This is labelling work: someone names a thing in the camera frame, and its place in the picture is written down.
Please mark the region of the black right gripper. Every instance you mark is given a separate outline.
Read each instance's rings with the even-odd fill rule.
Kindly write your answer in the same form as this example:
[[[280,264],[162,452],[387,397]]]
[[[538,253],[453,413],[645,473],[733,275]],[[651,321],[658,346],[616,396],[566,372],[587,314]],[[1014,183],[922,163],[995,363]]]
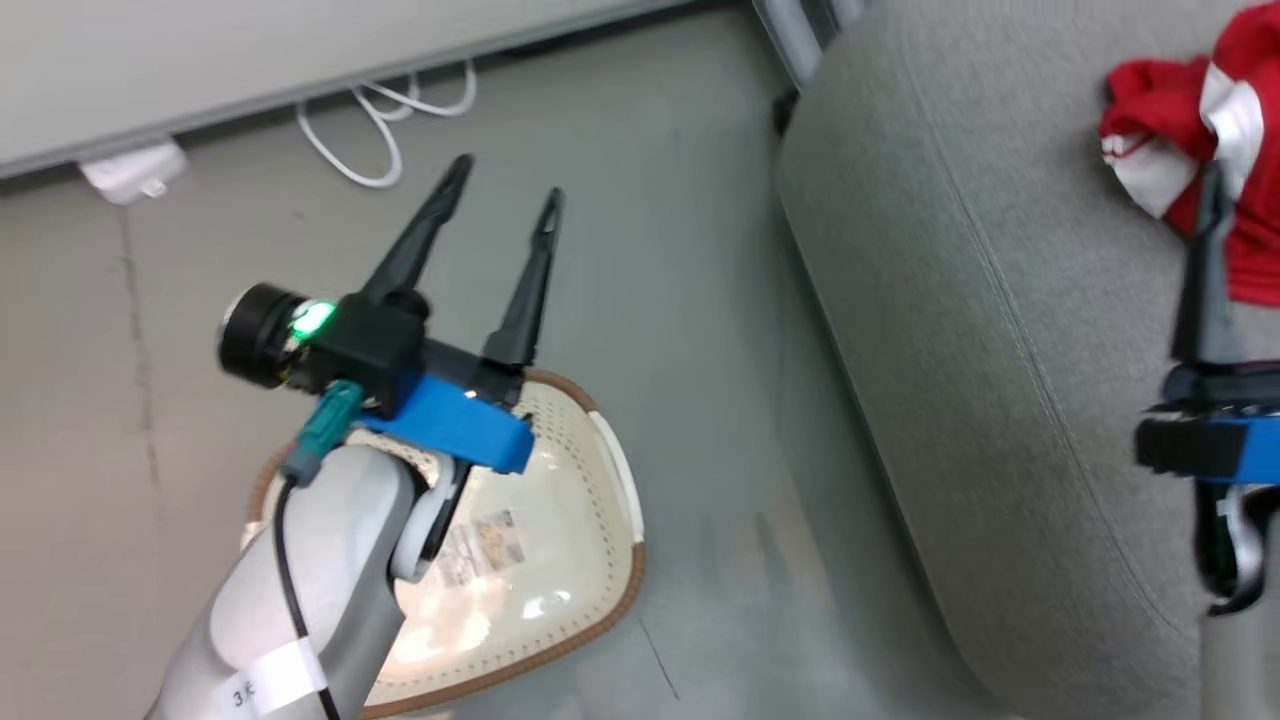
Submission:
[[[1160,407],[1176,413],[1275,410],[1279,360],[1235,363],[1238,336],[1225,259],[1235,201],[1224,170],[1210,163],[1201,177],[1196,233],[1184,263],[1171,359]]]

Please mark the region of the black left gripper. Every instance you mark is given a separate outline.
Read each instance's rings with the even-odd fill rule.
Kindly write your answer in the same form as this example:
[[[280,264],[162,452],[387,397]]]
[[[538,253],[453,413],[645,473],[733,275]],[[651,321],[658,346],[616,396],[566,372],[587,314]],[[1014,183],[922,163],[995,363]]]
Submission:
[[[453,218],[474,168],[462,154],[413,214],[358,293],[338,302],[274,284],[247,288],[228,309],[218,334],[224,373],[251,384],[321,396],[338,380],[364,392],[364,410],[394,416],[422,378],[439,379],[512,409],[538,355],[564,193],[554,187],[530,237],[529,256],[499,327],[483,356],[430,340],[430,302],[417,290],[440,229]]]

